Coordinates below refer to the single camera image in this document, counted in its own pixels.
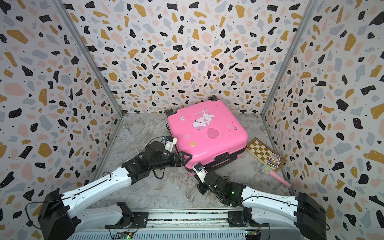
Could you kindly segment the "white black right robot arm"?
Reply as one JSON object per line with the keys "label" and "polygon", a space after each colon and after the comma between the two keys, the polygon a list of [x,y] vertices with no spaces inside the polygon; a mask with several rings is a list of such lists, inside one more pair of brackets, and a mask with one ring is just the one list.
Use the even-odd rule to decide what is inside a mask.
{"label": "white black right robot arm", "polygon": [[209,191],[229,207],[242,207],[243,219],[250,224],[278,224],[293,228],[309,240],[325,240],[329,225],[326,211],[311,196],[279,196],[230,182],[203,167],[195,170],[201,194]]}

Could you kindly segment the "pink hard-shell suitcase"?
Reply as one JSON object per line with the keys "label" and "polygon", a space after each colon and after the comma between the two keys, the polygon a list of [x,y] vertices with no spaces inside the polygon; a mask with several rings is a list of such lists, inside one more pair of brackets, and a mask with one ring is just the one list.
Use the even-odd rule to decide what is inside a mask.
{"label": "pink hard-shell suitcase", "polygon": [[178,150],[193,155],[185,165],[190,176],[201,163],[208,170],[240,158],[248,145],[248,133],[216,96],[179,110],[166,110],[168,129],[177,139]]}

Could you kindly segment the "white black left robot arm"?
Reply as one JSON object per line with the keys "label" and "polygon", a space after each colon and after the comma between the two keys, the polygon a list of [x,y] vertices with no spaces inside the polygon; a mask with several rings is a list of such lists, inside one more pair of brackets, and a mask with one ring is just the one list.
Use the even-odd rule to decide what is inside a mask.
{"label": "white black left robot arm", "polygon": [[45,240],[67,240],[74,233],[106,225],[124,228],[132,224],[127,204],[90,210],[100,199],[148,177],[155,170],[184,167],[192,159],[186,152],[173,152],[174,143],[154,141],[138,155],[105,176],[72,191],[55,190],[46,195],[38,221]]}

